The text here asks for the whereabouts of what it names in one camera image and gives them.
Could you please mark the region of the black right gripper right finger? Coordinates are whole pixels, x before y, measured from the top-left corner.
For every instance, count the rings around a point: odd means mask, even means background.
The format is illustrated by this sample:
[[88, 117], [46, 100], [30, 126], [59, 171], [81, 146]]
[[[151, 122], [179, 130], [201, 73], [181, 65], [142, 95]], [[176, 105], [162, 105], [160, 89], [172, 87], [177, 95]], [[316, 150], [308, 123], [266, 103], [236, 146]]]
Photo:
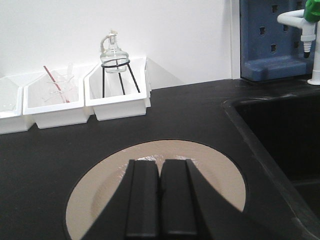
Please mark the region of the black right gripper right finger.
[[164, 240], [285, 239], [230, 204], [190, 159], [166, 159], [160, 181]]

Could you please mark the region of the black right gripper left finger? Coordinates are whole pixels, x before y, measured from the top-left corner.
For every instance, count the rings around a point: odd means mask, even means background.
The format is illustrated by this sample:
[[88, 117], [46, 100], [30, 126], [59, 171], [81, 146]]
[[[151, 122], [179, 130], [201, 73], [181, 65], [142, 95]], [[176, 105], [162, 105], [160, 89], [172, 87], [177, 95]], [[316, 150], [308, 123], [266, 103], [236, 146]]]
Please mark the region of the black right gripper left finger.
[[158, 185], [154, 161], [131, 159], [119, 186], [83, 239], [158, 239]]

